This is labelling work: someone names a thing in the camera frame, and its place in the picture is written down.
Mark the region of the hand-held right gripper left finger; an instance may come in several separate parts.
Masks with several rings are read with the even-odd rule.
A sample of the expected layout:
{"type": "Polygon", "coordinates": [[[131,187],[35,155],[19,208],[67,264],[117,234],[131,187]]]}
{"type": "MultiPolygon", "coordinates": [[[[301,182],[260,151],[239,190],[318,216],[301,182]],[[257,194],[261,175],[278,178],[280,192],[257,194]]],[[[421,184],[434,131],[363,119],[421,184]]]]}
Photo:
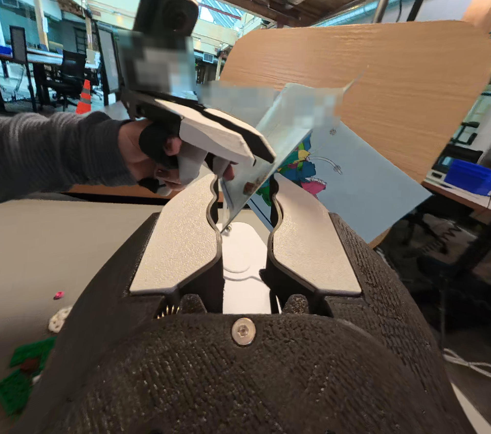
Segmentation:
{"type": "Polygon", "coordinates": [[[208,313],[224,300],[222,238],[216,221],[218,178],[208,174],[162,209],[130,285],[132,296],[163,296],[169,308],[198,295],[208,313]]]}

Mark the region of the blue storage bin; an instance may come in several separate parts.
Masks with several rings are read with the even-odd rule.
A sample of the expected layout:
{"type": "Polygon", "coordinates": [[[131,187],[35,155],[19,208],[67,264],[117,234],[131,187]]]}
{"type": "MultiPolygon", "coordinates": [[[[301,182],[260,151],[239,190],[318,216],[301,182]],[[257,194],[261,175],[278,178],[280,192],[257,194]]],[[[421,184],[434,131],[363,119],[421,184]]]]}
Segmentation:
{"type": "Polygon", "coordinates": [[[490,169],[455,159],[450,165],[444,183],[475,195],[488,196],[490,194],[490,169]]]}

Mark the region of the grey desk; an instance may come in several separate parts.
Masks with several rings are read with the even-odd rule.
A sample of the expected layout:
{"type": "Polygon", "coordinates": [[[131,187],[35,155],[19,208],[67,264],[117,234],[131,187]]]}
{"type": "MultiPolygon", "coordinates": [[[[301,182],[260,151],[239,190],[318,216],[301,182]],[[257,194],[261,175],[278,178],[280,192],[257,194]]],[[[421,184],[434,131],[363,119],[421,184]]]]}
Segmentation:
{"type": "Polygon", "coordinates": [[[1,204],[1,378],[16,347],[48,335],[115,251],[154,212],[146,204],[24,199],[1,204]],[[65,296],[53,300],[58,291],[65,296]]]}

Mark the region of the black office chair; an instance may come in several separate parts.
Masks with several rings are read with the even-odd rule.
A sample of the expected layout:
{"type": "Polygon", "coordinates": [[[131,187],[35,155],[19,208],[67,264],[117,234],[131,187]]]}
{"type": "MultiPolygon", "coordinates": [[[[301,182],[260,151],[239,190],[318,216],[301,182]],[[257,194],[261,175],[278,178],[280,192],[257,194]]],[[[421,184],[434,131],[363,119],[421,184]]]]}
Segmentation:
{"type": "Polygon", "coordinates": [[[58,75],[54,79],[45,79],[42,86],[46,92],[52,89],[56,93],[55,103],[61,104],[65,111],[68,105],[75,105],[70,99],[79,98],[83,90],[86,56],[67,50],[63,50],[62,55],[58,75]]]}

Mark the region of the wooden book stand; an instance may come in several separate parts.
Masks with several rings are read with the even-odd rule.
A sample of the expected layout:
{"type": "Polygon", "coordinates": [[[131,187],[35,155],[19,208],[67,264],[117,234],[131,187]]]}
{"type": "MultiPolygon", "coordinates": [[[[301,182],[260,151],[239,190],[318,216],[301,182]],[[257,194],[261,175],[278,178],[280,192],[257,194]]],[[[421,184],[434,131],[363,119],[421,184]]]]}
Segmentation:
{"type": "MultiPolygon", "coordinates": [[[[490,39],[462,21],[429,21],[250,32],[233,47],[219,87],[280,92],[288,83],[340,88],[353,81],[343,97],[341,122],[422,186],[489,78],[490,39]]],[[[329,213],[362,296],[327,297],[324,315],[332,314],[329,299],[357,303],[368,295],[352,256],[367,242],[329,213]]]]}

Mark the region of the person's left hand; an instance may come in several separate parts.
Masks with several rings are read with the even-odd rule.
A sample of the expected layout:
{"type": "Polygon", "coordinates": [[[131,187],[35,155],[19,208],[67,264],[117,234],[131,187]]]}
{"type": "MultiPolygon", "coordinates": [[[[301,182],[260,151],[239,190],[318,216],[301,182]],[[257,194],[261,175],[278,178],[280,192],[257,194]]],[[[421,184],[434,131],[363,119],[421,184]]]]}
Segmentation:
{"type": "Polygon", "coordinates": [[[181,184],[179,171],[167,169],[151,160],[139,146],[142,131],[151,125],[150,120],[128,122],[122,125],[118,134],[118,147],[128,170],[136,181],[154,178],[162,181],[173,191],[182,191],[187,185],[181,184]]]}

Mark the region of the person's left forearm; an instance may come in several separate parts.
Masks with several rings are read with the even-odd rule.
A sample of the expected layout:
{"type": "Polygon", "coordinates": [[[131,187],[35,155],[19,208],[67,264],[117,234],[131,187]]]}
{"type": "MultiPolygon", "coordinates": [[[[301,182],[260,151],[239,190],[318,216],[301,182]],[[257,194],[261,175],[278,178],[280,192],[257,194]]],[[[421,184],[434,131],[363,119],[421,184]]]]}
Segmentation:
{"type": "Polygon", "coordinates": [[[1,202],[73,185],[135,185],[118,147],[124,124],[102,112],[1,116],[1,202]]]}

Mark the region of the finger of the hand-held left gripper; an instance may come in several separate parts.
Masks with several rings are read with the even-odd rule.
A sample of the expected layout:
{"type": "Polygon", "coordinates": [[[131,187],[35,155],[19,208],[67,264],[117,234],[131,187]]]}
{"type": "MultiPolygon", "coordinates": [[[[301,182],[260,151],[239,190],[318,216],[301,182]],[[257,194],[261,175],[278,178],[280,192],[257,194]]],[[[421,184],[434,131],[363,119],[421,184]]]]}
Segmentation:
{"type": "Polygon", "coordinates": [[[153,100],[153,120],[179,118],[179,137],[185,143],[233,163],[273,163],[274,149],[263,134],[228,113],[207,108],[196,100],[170,97],[153,100]]]}
{"type": "Polygon", "coordinates": [[[254,129],[222,111],[180,111],[180,138],[197,148],[235,164],[254,166],[255,158],[239,128],[254,129]]]}

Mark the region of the black framed board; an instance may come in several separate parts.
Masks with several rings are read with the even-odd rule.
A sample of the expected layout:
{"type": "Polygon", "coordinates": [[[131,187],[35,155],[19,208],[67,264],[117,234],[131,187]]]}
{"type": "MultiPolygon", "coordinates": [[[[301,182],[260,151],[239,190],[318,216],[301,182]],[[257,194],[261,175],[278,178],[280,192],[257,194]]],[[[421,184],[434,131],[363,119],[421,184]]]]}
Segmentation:
{"type": "Polygon", "coordinates": [[[28,48],[25,29],[23,27],[10,25],[9,31],[14,61],[26,64],[28,62],[28,48]]]}
{"type": "Polygon", "coordinates": [[[102,63],[103,93],[105,96],[109,96],[110,94],[118,93],[121,86],[117,44],[112,30],[100,26],[98,22],[95,23],[95,28],[102,63]]]}

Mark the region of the green brick assembly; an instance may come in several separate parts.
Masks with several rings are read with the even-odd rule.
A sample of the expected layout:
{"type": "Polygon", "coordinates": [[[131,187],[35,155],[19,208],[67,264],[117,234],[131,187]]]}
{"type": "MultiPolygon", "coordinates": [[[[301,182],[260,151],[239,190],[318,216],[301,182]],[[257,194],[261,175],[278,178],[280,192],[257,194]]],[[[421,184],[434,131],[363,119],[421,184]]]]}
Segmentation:
{"type": "Polygon", "coordinates": [[[10,375],[1,380],[1,406],[7,417],[17,417],[25,409],[35,383],[45,369],[56,337],[21,345],[10,359],[10,375]]]}

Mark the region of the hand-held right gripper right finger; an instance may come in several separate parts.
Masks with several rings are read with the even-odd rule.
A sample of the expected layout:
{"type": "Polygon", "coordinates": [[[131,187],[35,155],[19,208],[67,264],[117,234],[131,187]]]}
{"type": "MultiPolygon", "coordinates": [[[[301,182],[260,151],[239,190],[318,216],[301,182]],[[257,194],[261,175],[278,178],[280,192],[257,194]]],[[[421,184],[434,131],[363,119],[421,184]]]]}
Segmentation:
{"type": "Polygon", "coordinates": [[[361,284],[325,206],[281,174],[271,178],[270,196],[273,230],[260,276],[280,308],[299,295],[308,312],[325,314],[327,297],[360,298],[361,284]]]}

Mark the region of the orange traffic cone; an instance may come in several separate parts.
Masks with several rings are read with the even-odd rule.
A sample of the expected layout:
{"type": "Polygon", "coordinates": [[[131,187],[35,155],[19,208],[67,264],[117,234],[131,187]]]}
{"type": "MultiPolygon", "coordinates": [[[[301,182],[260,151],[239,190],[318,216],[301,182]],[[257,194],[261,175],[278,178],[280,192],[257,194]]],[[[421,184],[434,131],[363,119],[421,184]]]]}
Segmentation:
{"type": "Polygon", "coordinates": [[[77,103],[76,114],[84,115],[91,112],[91,85],[86,79],[83,83],[80,99],[77,103]]]}

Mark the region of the white flower brick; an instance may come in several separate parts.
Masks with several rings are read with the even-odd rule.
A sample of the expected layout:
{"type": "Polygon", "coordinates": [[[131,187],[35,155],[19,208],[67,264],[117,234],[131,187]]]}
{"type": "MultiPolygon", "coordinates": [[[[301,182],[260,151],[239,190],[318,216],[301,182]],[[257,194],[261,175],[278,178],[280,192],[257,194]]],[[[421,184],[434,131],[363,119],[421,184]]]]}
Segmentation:
{"type": "Polygon", "coordinates": [[[72,306],[64,307],[59,309],[49,320],[48,322],[48,331],[54,334],[58,334],[63,325],[65,324],[66,319],[68,318],[72,306]]]}

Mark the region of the pale blue instruction booklet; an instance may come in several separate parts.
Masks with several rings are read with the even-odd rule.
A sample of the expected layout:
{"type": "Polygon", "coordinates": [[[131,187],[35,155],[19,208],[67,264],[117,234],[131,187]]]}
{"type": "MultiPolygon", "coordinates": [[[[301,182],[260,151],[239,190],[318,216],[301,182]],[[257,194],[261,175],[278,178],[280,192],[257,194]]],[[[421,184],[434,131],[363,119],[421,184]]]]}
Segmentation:
{"type": "Polygon", "coordinates": [[[341,122],[340,88],[288,83],[271,88],[223,86],[208,101],[259,131],[275,152],[273,163],[255,155],[251,168],[234,167],[222,181],[226,224],[252,202],[272,229],[270,178],[278,173],[338,214],[369,243],[429,197],[429,192],[341,122]]]}

